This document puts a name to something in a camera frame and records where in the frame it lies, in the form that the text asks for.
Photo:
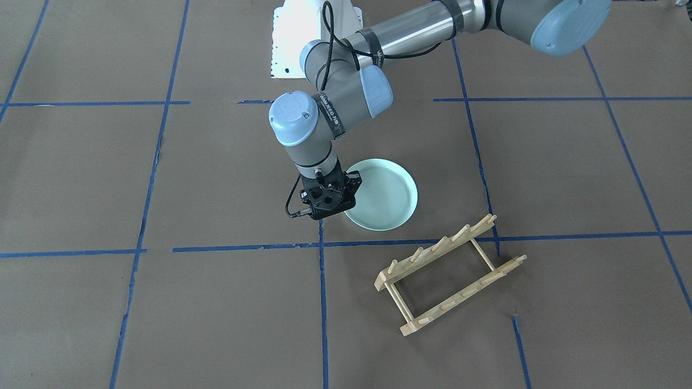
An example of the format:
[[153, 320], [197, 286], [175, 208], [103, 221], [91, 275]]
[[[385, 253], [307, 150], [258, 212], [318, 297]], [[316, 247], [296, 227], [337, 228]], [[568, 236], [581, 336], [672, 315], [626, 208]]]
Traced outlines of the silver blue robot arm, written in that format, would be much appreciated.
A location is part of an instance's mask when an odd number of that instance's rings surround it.
[[338, 37], [325, 1], [328, 39], [304, 44], [298, 58], [316, 93], [293, 91], [271, 104], [268, 121], [298, 170], [305, 208], [288, 217], [319, 220], [356, 206], [358, 171], [341, 167], [333, 142], [376, 118], [393, 103], [383, 67], [421, 57], [459, 34], [494, 29], [551, 56], [585, 45], [608, 17], [609, 1], [432, 1], [389, 20]]

